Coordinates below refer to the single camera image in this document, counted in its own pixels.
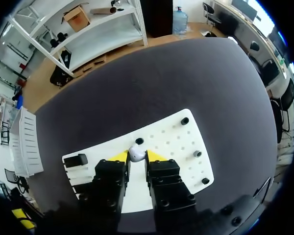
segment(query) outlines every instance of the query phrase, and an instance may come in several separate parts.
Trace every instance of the window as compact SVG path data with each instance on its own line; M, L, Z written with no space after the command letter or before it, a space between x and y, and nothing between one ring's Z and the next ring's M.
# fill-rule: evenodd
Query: window
M247 3L257 11L257 17L255 18L253 24L262 32L265 37L268 37L274 28L274 23L270 16L256 0L248 0Z

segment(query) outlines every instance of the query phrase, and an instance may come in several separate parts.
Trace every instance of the white plastic crate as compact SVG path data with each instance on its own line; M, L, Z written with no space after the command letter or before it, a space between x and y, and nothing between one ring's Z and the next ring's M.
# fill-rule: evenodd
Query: white plastic crate
M21 108L10 129L10 149L15 174L29 177L42 172L36 132L36 116Z

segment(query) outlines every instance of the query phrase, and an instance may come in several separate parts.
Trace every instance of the dark tabletop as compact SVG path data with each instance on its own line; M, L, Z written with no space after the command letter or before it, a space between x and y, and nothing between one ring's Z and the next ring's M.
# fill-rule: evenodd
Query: dark tabletop
M192 39L126 55L65 88L37 112L44 172L28 179L44 212L77 204L62 156L114 139L188 108L215 181L196 194L199 211L253 194L274 175L276 128L266 89L229 39ZM121 232L152 232L153 212L122 214Z

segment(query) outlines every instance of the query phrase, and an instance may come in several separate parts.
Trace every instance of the cardboard tube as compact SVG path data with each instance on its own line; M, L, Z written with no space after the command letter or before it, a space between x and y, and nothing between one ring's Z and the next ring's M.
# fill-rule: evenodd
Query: cardboard tube
M113 14L116 13L117 9L115 7L105 7L105 8L96 8L90 10L92 14Z

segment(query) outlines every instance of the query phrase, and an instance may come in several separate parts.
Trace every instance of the blue water bottle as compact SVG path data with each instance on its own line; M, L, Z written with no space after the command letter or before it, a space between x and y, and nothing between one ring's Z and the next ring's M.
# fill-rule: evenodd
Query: blue water bottle
M177 11L173 11L173 34L182 34L187 28L188 15L182 11L182 7L178 6Z

